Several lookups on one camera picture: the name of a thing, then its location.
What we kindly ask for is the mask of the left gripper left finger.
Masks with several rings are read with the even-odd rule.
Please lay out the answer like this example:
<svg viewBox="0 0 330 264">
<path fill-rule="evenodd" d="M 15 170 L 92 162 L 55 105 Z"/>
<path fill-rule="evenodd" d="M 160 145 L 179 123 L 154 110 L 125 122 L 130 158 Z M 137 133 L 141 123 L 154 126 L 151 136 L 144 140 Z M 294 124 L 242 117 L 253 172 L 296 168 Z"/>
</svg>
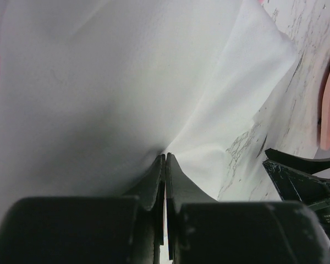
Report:
<svg viewBox="0 0 330 264">
<path fill-rule="evenodd" d="M 28 197 L 0 225 L 0 263 L 159 263 L 164 169 L 115 197 Z"/>
</svg>

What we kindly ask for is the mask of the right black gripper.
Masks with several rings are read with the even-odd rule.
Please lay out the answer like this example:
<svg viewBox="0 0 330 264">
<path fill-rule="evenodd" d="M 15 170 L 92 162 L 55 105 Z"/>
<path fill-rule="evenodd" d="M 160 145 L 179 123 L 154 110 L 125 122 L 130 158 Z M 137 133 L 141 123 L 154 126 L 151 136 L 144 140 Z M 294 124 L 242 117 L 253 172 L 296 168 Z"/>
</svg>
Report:
<svg viewBox="0 0 330 264">
<path fill-rule="evenodd" d="M 307 159 L 272 148 L 265 154 L 270 161 L 263 167 L 280 198 L 307 204 L 330 240 L 330 180 L 311 175 L 330 169 L 330 158 Z"/>
</svg>

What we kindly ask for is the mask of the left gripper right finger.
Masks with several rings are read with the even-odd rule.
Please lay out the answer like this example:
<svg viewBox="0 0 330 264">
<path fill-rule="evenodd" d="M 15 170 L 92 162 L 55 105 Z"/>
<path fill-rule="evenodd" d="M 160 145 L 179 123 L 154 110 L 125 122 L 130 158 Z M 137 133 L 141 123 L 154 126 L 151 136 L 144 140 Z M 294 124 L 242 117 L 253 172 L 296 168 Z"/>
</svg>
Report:
<svg viewBox="0 0 330 264">
<path fill-rule="evenodd" d="M 330 240 L 307 204 L 218 202 L 171 153 L 165 175 L 174 263 L 330 263 Z"/>
</svg>

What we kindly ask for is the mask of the white t shirt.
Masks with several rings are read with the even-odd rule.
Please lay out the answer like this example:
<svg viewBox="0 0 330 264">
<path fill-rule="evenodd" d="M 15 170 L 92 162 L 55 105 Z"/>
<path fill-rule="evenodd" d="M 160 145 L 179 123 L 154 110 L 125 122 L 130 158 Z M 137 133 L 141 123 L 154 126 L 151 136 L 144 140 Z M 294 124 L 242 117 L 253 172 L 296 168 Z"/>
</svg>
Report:
<svg viewBox="0 0 330 264">
<path fill-rule="evenodd" d="M 217 198 L 295 60 L 258 1 L 0 1 L 0 221 L 124 191 L 167 151 Z"/>
</svg>

